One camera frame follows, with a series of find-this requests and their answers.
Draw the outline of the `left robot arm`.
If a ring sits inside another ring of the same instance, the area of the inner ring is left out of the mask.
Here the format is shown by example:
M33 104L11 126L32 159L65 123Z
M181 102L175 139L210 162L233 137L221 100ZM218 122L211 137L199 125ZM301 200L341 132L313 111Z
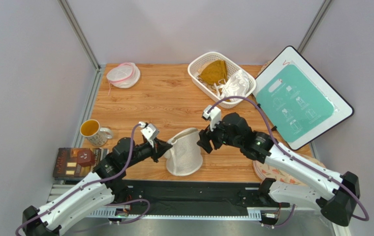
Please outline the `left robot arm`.
M131 138L122 138L93 171L55 200L30 206L23 212L23 223L15 234L27 236L62 236L77 222L98 208L126 200L125 170L147 158L158 162L172 145L154 138L151 143L137 145Z

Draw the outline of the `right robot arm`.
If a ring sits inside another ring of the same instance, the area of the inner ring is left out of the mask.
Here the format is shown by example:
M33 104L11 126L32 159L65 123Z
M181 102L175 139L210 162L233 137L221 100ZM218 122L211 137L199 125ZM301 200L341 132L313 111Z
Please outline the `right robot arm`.
M261 192L278 203L303 205L319 210L331 222L347 227L360 199L359 178L347 171L340 174L301 157L264 132L253 131L237 113L222 116L212 110L203 112L210 124L199 132L197 145L207 153L222 145L238 148L246 158L285 171L304 183L292 186L268 178Z

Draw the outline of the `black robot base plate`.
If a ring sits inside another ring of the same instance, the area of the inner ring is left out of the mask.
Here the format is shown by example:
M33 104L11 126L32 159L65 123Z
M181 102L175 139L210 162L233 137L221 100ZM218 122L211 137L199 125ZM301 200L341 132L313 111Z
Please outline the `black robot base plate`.
M277 210L290 207L289 203L280 204L268 195L259 193L259 183L125 180L124 184L126 189L115 197L114 203L146 199L150 206L144 202L131 205L146 205L145 212L151 206L176 211L184 207L192 210L214 207L262 207Z

